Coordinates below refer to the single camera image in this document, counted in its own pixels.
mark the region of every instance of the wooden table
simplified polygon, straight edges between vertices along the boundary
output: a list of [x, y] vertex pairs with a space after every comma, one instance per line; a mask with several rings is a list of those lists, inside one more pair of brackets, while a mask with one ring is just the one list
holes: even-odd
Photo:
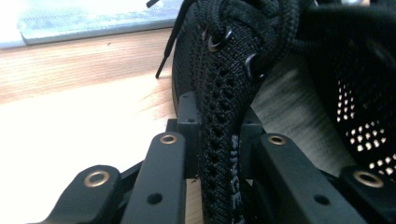
[[[44, 219], [80, 171], [142, 161], [174, 118], [169, 29], [0, 50], [1, 223]], [[188, 181], [186, 223], [201, 223]]]

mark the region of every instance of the wood grain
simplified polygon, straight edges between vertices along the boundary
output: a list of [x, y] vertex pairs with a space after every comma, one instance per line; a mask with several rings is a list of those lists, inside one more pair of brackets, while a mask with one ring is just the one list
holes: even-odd
[[[74, 176], [96, 164], [124, 171], [175, 118], [169, 29], [0, 50], [1, 223], [45, 218]], [[202, 223], [188, 180], [186, 223]]]

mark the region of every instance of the metal eyelet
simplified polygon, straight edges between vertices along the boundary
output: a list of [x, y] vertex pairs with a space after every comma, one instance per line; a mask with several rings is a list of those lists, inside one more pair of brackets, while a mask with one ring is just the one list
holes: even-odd
[[247, 59], [245, 60], [245, 70], [246, 70], [247, 79], [252, 83], [262, 82], [267, 77], [267, 75], [264, 73], [257, 74], [253, 72], [252, 62], [256, 60], [257, 57], [259, 57], [259, 54], [253, 53], [250, 56], [248, 56]]
[[207, 46], [209, 47], [210, 52], [216, 52], [222, 49], [225, 45], [227, 45], [228, 41], [231, 39], [231, 35], [233, 34], [233, 30], [230, 26], [227, 26], [225, 36], [218, 42], [213, 43], [213, 37], [209, 37], [209, 42], [207, 42]]

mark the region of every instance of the brass grommet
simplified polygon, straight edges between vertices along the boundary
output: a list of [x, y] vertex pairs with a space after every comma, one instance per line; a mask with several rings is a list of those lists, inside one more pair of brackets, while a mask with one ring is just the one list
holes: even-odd
[[365, 171], [355, 171], [355, 173], [353, 173], [353, 177], [355, 177], [355, 179], [357, 179], [363, 185], [371, 188], [379, 189], [384, 186], [384, 182], [378, 176]]
[[286, 144], [286, 140], [283, 137], [277, 135], [269, 136], [268, 141], [270, 141], [270, 143], [274, 145], [279, 145], [279, 146]]
[[[92, 181], [92, 178], [95, 177], [96, 175], [101, 175], [102, 177], [99, 178], [98, 180]], [[88, 188], [96, 188], [101, 185], [104, 185], [109, 178], [110, 178], [110, 174], [107, 171], [95, 171], [85, 177], [84, 185], [87, 186]]]
[[172, 134], [167, 134], [161, 137], [160, 141], [164, 144], [174, 144], [177, 138]]

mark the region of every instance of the wooden surface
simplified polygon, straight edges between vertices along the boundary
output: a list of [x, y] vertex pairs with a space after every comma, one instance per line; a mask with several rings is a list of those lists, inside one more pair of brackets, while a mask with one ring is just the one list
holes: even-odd
[[[74, 176], [143, 160], [175, 117], [169, 29], [0, 50], [0, 223], [45, 218]], [[186, 223], [201, 223], [188, 181]]]

